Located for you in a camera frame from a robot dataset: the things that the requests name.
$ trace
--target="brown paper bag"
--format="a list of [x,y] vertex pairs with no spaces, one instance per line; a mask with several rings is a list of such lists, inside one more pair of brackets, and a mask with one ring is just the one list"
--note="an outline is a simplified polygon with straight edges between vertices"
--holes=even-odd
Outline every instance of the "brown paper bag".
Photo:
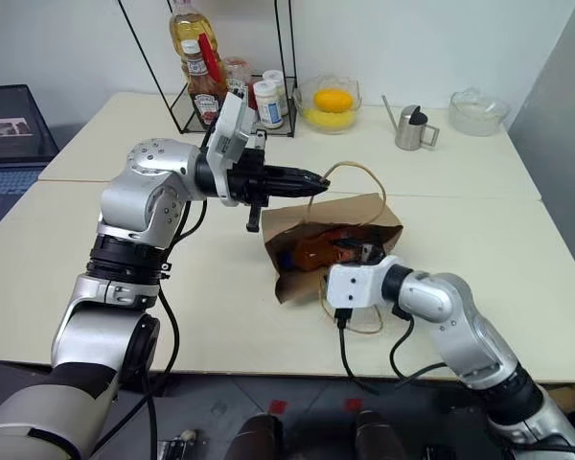
[[[279,274],[275,285],[275,295],[280,303],[297,299],[317,292],[319,278],[328,272],[328,268],[314,271],[282,270],[278,264],[278,255],[293,247],[303,238],[319,235],[327,230],[346,225],[358,225],[375,216],[382,205],[377,194],[358,195],[349,198],[321,201],[310,208],[307,219],[307,205],[270,209],[262,212],[262,230],[264,245],[275,269]],[[378,227],[386,253],[396,245],[403,225],[385,206],[375,221],[366,225]]]

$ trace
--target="bottle label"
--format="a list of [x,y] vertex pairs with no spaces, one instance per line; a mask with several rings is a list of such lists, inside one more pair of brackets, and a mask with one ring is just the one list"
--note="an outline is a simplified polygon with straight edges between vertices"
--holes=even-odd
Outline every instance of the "bottle label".
[[243,80],[239,79],[226,79],[226,86],[228,86],[228,91],[234,93],[237,90],[237,94],[242,95],[244,101],[249,101],[249,88]]
[[211,94],[196,94],[193,99],[200,118],[206,125],[210,125],[219,112],[218,98]]
[[204,59],[188,59],[188,70],[190,75],[206,75],[208,73]]
[[274,125],[275,123],[280,123],[281,118],[281,107],[279,103],[258,103],[258,111],[260,112],[260,120],[262,123],[268,123]]

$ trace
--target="white wall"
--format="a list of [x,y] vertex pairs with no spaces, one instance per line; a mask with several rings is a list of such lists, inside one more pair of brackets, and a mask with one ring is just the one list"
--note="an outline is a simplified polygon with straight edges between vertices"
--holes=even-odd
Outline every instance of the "white wall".
[[[279,0],[282,12],[287,1]],[[125,0],[167,91],[182,82],[163,0]],[[223,56],[279,65],[272,0],[195,0]],[[575,7],[575,0],[293,0],[301,80],[359,79],[366,104],[445,106],[478,85],[513,117]],[[63,144],[122,90],[155,92],[115,0],[0,0],[0,84],[26,82]]]

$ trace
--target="silver robot arm segment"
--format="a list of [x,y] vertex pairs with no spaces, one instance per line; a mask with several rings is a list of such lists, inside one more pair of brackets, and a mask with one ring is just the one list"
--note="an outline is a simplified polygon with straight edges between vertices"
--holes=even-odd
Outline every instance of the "silver robot arm segment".
[[265,165],[265,133],[246,149],[253,111],[228,94],[208,147],[150,139],[132,149],[104,190],[97,238],[75,283],[52,348],[51,374],[0,405],[1,459],[86,459],[115,394],[147,372],[159,321],[146,314],[168,277],[171,247],[188,201],[218,196],[251,206],[257,231],[270,196],[312,196],[329,182]]
[[[394,304],[402,319],[421,318],[448,367],[477,395],[497,434],[516,443],[575,447],[575,428],[519,364],[507,342],[475,307],[460,277],[430,275],[396,256],[376,265],[331,268],[328,300],[336,309]],[[517,458],[575,458],[558,452],[515,451]]]

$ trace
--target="lemon in bowl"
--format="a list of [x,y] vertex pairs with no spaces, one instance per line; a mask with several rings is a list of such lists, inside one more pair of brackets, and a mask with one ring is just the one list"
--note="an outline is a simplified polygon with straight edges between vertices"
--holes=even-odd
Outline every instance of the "lemon in bowl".
[[321,76],[299,85],[294,101],[307,124],[325,133],[349,129],[361,104],[357,81],[335,76]]

